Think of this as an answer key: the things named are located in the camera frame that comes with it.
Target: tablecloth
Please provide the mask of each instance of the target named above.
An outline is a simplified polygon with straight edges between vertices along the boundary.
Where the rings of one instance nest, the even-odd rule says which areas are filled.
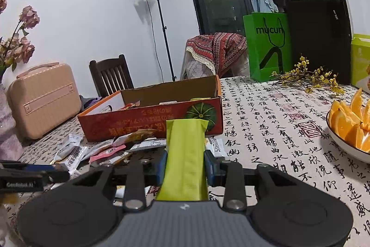
[[[342,151],[331,138],[326,114],[335,96],[327,90],[306,94],[303,90],[256,83],[247,77],[221,79],[223,143],[228,159],[245,168],[259,163],[277,169],[340,198],[351,209],[354,224],[345,246],[370,246],[370,164]],[[346,86],[338,99],[350,103],[356,88]],[[25,149],[21,160],[50,162],[68,133],[83,135],[77,118],[61,125]],[[85,139],[82,145],[91,145]],[[222,202],[224,188],[209,188],[212,200]],[[158,188],[152,187],[147,201]],[[257,202],[254,189],[246,187],[248,205]],[[21,194],[17,206],[7,206],[15,222],[19,208],[35,194]]]

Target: white bowl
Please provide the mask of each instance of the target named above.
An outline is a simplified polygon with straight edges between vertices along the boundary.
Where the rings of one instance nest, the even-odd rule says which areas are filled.
[[[345,152],[347,152],[349,155],[353,156],[354,158],[357,158],[360,161],[363,161],[364,163],[370,163],[370,154],[367,152],[364,152],[362,150],[357,149],[356,147],[353,147],[346,143],[342,138],[340,138],[337,134],[335,134],[332,129],[329,126],[328,117],[329,112],[326,115],[326,124],[329,128],[329,133],[334,139],[334,141],[338,144],[338,146]]]

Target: yellow flower branch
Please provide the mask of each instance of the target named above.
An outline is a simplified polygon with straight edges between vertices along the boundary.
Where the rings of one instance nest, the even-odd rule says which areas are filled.
[[[337,75],[333,71],[324,72],[322,66],[314,71],[308,71],[307,66],[310,61],[305,57],[299,58],[300,62],[294,65],[295,69],[285,74],[279,75],[274,71],[271,76],[275,77],[276,82],[273,85],[281,84],[282,86],[306,86],[305,92],[312,93],[314,88],[329,87],[335,95],[344,94],[345,91],[336,81]]]

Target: pink snack wrapper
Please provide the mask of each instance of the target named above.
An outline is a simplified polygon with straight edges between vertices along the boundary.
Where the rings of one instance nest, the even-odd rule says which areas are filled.
[[[89,163],[92,163],[93,161],[96,161],[96,160],[101,159],[101,158],[112,156],[114,153],[116,153],[116,152],[118,152],[118,151],[120,151],[124,148],[126,148],[126,145],[120,145],[118,147],[113,147],[113,148],[110,148],[110,149],[105,150],[103,152],[100,152],[99,154],[97,154],[95,156],[91,156],[90,160],[89,160]]]

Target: orange cardboard box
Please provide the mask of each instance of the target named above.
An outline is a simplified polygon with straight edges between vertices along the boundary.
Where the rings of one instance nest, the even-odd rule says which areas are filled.
[[[190,101],[193,98],[209,98]],[[139,107],[119,110],[125,104],[140,101]],[[210,76],[117,91],[78,115],[88,141],[103,141],[135,132],[157,129],[157,137],[166,137],[166,120],[202,118],[208,120],[206,134],[223,132],[221,85]]]

